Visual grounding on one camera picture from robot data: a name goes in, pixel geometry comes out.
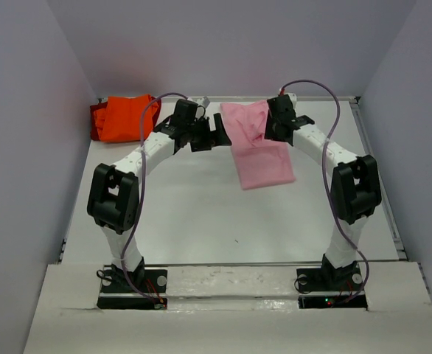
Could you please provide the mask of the pink t shirt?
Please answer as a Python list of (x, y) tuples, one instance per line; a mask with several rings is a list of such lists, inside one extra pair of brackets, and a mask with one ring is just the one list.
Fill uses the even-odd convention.
[(221, 103), (223, 125), (243, 190), (293, 183), (296, 178), (283, 142), (265, 138), (268, 104)]

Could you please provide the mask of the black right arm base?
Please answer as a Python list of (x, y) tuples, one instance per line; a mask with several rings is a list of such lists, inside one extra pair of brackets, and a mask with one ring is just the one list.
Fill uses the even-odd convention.
[(365, 291), (361, 289), (363, 278), (359, 266), (329, 273), (322, 266), (317, 268), (298, 268), (293, 281), (299, 293), (298, 305), (302, 310), (309, 309), (367, 309)]

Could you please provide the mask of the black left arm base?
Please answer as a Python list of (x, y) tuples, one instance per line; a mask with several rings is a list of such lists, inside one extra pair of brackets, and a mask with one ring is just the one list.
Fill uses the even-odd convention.
[(111, 266), (99, 269), (100, 279), (97, 307), (101, 310), (166, 310), (167, 278), (165, 268), (146, 268), (144, 279), (135, 292), (123, 276), (116, 275)]

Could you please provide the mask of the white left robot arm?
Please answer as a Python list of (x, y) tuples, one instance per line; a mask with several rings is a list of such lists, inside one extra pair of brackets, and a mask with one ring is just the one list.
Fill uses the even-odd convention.
[(135, 233), (142, 216), (147, 176), (164, 160), (189, 146), (193, 152), (231, 145), (221, 114), (206, 116), (206, 104), (179, 99), (174, 111), (125, 158), (99, 164), (93, 173), (87, 213), (100, 227), (111, 251), (102, 280), (140, 292), (145, 262)]

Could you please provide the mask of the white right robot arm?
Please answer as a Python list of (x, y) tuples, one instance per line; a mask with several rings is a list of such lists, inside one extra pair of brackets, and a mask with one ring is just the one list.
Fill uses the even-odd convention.
[(347, 285), (362, 288), (358, 243), (369, 217), (381, 204), (377, 162), (359, 156), (332, 141), (306, 115), (296, 114), (296, 96), (283, 94), (267, 101), (265, 138), (287, 142), (321, 167), (324, 188), (333, 215), (330, 244), (318, 268), (301, 268), (296, 283), (301, 293), (341, 291)]

